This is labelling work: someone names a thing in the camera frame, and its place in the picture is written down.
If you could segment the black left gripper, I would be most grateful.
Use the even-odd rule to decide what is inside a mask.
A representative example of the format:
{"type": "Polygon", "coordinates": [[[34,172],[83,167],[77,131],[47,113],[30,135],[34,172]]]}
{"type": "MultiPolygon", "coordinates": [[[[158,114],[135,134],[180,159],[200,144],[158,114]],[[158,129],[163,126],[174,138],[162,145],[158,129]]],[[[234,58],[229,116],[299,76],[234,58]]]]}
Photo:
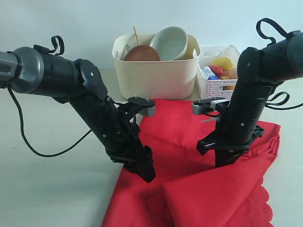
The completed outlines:
{"type": "Polygon", "coordinates": [[[116,107],[108,96],[104,101],[95,96],[84,96],[70,104],[101,141],[113,162],[123,164],[147,183],[156,177],[152,151],[141,143],[136,114],[127,103],[116,107]]]}

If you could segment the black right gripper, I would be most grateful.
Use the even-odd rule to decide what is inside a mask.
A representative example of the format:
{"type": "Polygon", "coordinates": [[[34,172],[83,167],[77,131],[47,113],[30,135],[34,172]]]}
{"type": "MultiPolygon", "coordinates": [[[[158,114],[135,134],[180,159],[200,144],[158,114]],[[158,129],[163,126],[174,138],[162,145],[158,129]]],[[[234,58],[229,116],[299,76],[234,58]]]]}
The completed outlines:
{"type": "Polygon", "coordinates": [[[238,81],[225,112],[216,116],[215,130],[197,142],[201,154],[214,149],[215,167],[235,163],[264,133],[258,120],[274,86],[238,81]]]}

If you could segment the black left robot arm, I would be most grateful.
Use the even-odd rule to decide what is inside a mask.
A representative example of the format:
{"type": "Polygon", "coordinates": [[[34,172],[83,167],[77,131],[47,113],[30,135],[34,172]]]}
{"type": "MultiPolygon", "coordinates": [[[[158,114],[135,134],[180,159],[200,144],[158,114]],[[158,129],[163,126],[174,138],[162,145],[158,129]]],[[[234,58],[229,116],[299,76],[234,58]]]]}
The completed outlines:
{"type": "Polygon", "coordinates": [[[155,102],[133,96],[115,102],[100,71],[90,61],[70,61],[41,47],[20,47],[0,54],[0,86],[11,92],[48,96],[69,103],[103,144],[115,163],[151,182],[155,176],[152,150],[141,143],[136,115],[155,114],[155,102]]]}

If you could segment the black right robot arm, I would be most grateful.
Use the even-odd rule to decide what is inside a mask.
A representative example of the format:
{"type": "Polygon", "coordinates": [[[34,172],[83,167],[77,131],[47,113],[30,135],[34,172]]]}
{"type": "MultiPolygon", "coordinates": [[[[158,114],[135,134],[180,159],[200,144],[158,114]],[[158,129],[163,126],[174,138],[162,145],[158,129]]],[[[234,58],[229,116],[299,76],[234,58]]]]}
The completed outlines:
{"type": "Polygon", "coordinates": [[[238,59],[237,74],[230,100],[214,97],[192,104],[195,115],[219,113],[215,130],[196,146],[202,155],[215,151],[215,167],[234,163],[263,136],[258,120],[269,96],[283,82],[303,76],[302,32],[290,32],[285,40],[262,50],[248,47],[238,59]]]}

